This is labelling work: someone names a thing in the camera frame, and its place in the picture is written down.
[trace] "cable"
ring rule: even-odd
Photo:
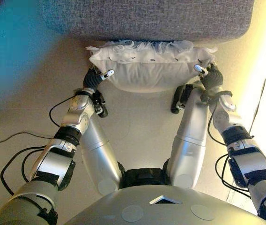
[[[223,183],[224,186],[226,186],[226,187],[228,187],[228,188],[231,188],[231,187],[227,186],[227,185],[224,183],[224,179],[223,179],[223,176],[224,176],[224,174],[225,174],[225,169],[226,169],[226,164],[227,164],[227,162],[228,162],[228,159],[229,159],[229,155],[227,155],[226,160],[225,160],[225,163],[224,163],[224,165],[223,165],[223,169],[222,169],[222,183]],[[239,191],[239,190],[236,189],[236,188],[231,188],[231,189],[234,190],[234,191],[236,191],[236,192],[238,192],[238,193],[241,193],[242,195],[244,195],[244,196],[246,196],[246,197],[248,197],[248,198],[251,198],[249,195],[247,195],[247,194],[245,194],[245,193]]]
[[[71,97],[69,97],[69,98],[63,100],[62,102],[58,103],[57,105],[54,105],[54,106],[50,109],[50,111],[49,111],[49,117],[50,117],[50,120],[53,122],[53,124],[55,124],[55,125],[58,126],[58,127],[59,127],[59,125],[58,125],[58,124],[53,120],[53,118],[52,118],[52,110],[55,109],[55,108],[56,108],[57,106],[59,106],[60,104],[66,102],[67,100],[70,100],[71,98],[73,98],[73,96],[71,96]]]
[[[261,98],[262,98],[263,91],[264,91],[264,87],[265,87],[265,83],[266,83],[266,79],[264,79],[264,82],[263,82],[263,86],[262,86],[261,94],[260,94],[260,99],[259,99],[258,105],[257,105],[257,107],[256,107],[256,110],[255,110],[255,113],[254,113],[253,120],[252,120],[252,122],[251,122],[251,128],[250,128],[249,134],[251,133],[251,129],[252,129],[252,127],[253,127],[254,121],[255,121],[255,119],[256,119],[256,115],[257,115],[257,113],[258,113],[258,109],[259,109],[259,106],[260,106]]]
[[[38,152],[38,151],[43,151],[43,149],[37,149],[37,150],[34,150],[34,151],[30,152],[28,155],[26,155],[26,157],[25,157],[24,160],[22,161],[22,177],[24,178],[24,180],[25,180],[27,183],[29,182],[29,180],[27,179],[27,177],[26,177],[26,175],[25,175],[25,170],[24,170],[26,160],[27,160],[27,158],[28,158],[30,155],[32,155],[33,153]]]
[[[30,147],[30,148],[26,148],[26,149],[23,149],[23,150],[20,150],[19,152],[17,152],[9,161],[8,163],[4,166],[4,168],[2,169],[1,171],[1,174],[0,174],[0,179],[2,181],[2,184],[4,185],[4,187],[6,188],[6,190],[11,194],[11,195],[14,195],[14,192],[10,189],[10,187],[8,186],[8,184],[6,183],[5,179],[4,179],[4,172],[6,171],[6,169],[9,167],[9,165],[13,162],[13,160],[18,156],[20,155],[21,153],[25,152],[25,151],[28,151],[28,150],[32,150],[32,149],[43,149],[45,148],[45,145],[44,146],[37,146],[37,147]]]
[[[15,134],[9,136],[8,138],[6,138],[6,139],[0,141],[0,143],[3,143],[3,142],[9,140],[10,138],[12,138],[12,137],[14,137],[14,136],[16,136],[16,135],[21,135],[21,134],[28,134],[28,135],[32,135],[32,136],[40,137],[40,138],[44,138],[44,139],[52,139],[51,137],[45,137],[45,136],[35,135],[35,134],[30,133],[30,132],[27,132],[27,131],[22,131],[22,132],[18,132],[18,133],[15,133]]]
[[[209,136],[211,137],[211,139],[212,139],[213,141],[215,141],[215,142],[217,142],[217,143],[219,143],[219,144],[221,144],[221,145],[226,146],[226,144],[224,144],[224,143],[222,143],[222,142],[216,140],[216,139],[211,135],[211,133],[210,133],[210,124],[211,124],[211,121],[212,121],[213,115],[214,115],[214,113],[215,113],[215,110],[216,110],[216,108],[217,108],[217,103],[218,103],[218,101],[216,102],[216,104],[215,104],[215,108],[214,108],[214,110],[213,110],[213,112],[212,112],[212,114],[211,114],[211,116],[210,116],[210,119],[209,119],[209,122],[208,122],[208,128],[207,128],[207,131],[208,131],[208,134],[209,134]]]
[[[227,181],[225,181],[224,179],[222,179],[221,175],[218,173],[218,171],[217,171],[217,165],[218,165],[219,161],[220,161],[222,158],[226,157],[226,156],[228,156],[228,154],[225,154],[225,155],[223,155],[223,156],[220,156],[220,157],[217,159],[217,161],[216,161],[216,163],[215,163],[215,165],[214,165],[215,172],[216,172],[217,176],[222,180],[222,183],[223,183],[226,187],[229,186],[228,188],[231,188],[231,189],[233,188],[233,189],[237,189],[237,190],[240,190],[240,191],[249,192],[249,191],[246,190],[246,189],[238,188],[238,187],[235,187],[235,186],[229,184]]]

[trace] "white pillow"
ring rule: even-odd
[[[216,50],[193,47],[190,41],[108,42],[101,48],[87,47],[90,61],[101,72],[115,71],[109,80],[130,92],[158,92],[176,88],[198,75],[195,64],[207,67]]]

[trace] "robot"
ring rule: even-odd
[[[174,96],[172,112],[185,110],[170,158],[162,169],[127,171],[95,119],[92,101],[98,85],[114,71],[101,74],[90,69],[58,132],[33,165],[30,181],[0,209],[0,224],[57,223],[56,196],[71,180],[80,143],[88,174],[104,197],[68,225],[266,225],[266,157],[241,124],[232,93],[222,89],[217,66],[194,69],[199,80],[179,87]],[[97,110],[103,113],[99,105]],[[248,189],[258,216],[191,189],[200,174],[212,119],[227,147],[234,181],[240,190]]]

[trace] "gray cushion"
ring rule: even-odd
[[[47,26],[92,40],[226,41],[249,28],[254,0],[41,0]]]

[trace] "robot forearm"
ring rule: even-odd
[[[75,167],[74,154],[95,113],[90,97],[99,83],[113,73],[110,70],[97,75],[94,70],[89,70],[84,88],[75,93],[58,132],[33,165],[30,182],[0,209],[0,224],[56,224],[56,195],[71,180]]]
[[[248,188],[258,215],[266,220],[266,157],[252,136],[241,124],[231,93],[223,91],[222,74],[212,65],[202,71],[201,81],[206,88],[206,100],[213,109],[214,127],[220,132],[230,157],[229,165],[235,183]]]

